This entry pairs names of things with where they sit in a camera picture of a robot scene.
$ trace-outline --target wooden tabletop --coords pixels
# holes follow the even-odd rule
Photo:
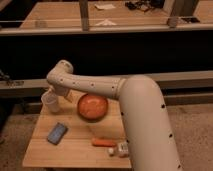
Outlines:
[[[98,10],[95,4],[113,4],[114,9]],[[146,13],[129,10],[125,1],[89,1],[90,26],[108,19],[117,26],[166,24],[168,15],[161,9]],[[36,22],[45,21],[45,27],[81,27],[78,2],[38,2],[27,16],[21,28],[35,28]]]
[[[213,1],[200,0],[195,10],[194,16],[197,17],[201,23],[213,24]]]
[[[0,0],[0,11],[2,11],[12,0]]]
[[[84,93],[72,91],[73,101],[60,98],[61,110],[52,114],[43,106],[27,148],[24,167],[51,168],[131,168],[129,158],[109,157],[106,147],[91,145],[92,137],[124,141],[125,134],[117,101],[109,100],[103,120],[88,123],[77,115],[76,104]],[[61,142],[55,146],[46,137],[57,122],[68,127]]]

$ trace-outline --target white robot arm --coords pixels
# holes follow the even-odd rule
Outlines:
[[[122,79],[72,72],[72,65],[61,60],[47,81],[60,96],[75,89],[119,101],[134,171],[182,171],[164,98],[155,81],[143,75]]]

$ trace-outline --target speckled floor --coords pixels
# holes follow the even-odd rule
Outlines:
[[[168,111],[184,171],[212,171],[213,104],[169,106]],[[1,133],[1,171],[44,171],[22,167],[37,118],[38,114],[9,117]]]

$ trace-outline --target white cup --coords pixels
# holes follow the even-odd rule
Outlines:
[[[51,91],[45,92],[41,96],[41,101],[53,113],[56,113],[60,110],[58,96]]]

